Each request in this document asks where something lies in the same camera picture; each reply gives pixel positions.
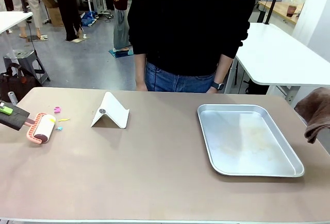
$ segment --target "metal tray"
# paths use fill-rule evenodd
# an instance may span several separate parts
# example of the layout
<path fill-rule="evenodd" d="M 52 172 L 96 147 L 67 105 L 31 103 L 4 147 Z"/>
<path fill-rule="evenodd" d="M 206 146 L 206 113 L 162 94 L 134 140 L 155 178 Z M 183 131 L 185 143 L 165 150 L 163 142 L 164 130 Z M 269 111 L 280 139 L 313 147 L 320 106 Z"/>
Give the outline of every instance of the metal tray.
<path fill-rule="evenodd" d="M 197 113 L 210 162 L 220 174 L 287 178 L 304 175 L 303 164 L 264 108 L 205 104 Z"/>

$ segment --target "black bag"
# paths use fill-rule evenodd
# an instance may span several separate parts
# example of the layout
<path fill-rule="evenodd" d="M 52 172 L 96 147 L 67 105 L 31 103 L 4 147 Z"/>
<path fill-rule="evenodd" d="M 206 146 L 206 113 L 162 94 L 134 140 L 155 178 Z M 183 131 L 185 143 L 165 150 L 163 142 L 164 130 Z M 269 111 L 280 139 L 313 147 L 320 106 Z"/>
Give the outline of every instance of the black bag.
<path fill-rule="evenodd" d="M 107 5 L 107 9 L 114 11 L 113 0 L 105 0 L 105 4 Z"/>
<path fill-rule="evenodd" d="M 18 75 L 12 75 L 12 67 L 17 68 Z M 1 99 L 5 102 L 10 102 L 8 97 L 10 91 L 13 91 L 17 100 L 20 101 L 32 88 L 40 86 L 42 85 L 33 74 L 16 63 L 11 63 L 7 68 L 7 72 L 0 74 Z"/>

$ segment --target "brown towel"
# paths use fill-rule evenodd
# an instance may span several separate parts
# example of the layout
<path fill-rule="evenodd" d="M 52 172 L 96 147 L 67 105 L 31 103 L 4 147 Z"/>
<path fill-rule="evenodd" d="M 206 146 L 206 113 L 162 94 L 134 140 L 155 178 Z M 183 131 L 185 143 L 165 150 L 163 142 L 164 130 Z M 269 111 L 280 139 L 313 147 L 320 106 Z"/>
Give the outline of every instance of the brown towel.
<path fill-rule="evenodd" d="M 330 89 L 321 87 L 312 91 L 294 110 L 306 120 L 305 137 L 314 144 L 322 129 L 330 129 Z"/>

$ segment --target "stool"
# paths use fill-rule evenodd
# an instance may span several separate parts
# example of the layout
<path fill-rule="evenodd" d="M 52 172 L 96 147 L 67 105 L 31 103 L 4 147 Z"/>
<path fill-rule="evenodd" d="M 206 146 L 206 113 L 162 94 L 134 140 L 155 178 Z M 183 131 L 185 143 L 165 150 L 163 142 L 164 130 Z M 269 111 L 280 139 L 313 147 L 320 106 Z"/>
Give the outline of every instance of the stool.
<path fill-rule="evenodd" d="M 40 59 L 36 56 L 33 50 L 30 51 L 14 50 L 14 53 L 16 58 L 10 58 L 8 54 L 4 56 L 4 62 L 6 68 L 9 67 L 9 64 L 17 60 L 23 68 L 25 68 L 27 71 L 29 71 L 31 74 L 34 75 L 34 77 L 40 82 L 40 84 L 43 84 L 46 80 L 51 81 Z M 35 60 L 38 63 L 38 67 L 39 67 L 38 69 L 35 69 L 33 67 L 33 62 Z"/>

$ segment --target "white phone stand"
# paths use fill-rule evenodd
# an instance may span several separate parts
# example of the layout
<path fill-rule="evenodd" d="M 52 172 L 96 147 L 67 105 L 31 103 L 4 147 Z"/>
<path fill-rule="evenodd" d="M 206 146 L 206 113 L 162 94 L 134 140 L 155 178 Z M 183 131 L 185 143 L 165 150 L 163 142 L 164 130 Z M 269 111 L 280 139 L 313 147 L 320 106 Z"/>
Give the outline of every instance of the white phone stand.
<path fill-rule="evenodd" d="M 128 113 L 129 109 L 125 109 L 111 92 L 106 92 L 95 114 L 91 127 L 93 127 L 103 115 L 107 115 L 118 127 L 124 129 L 127 126 Z"/>

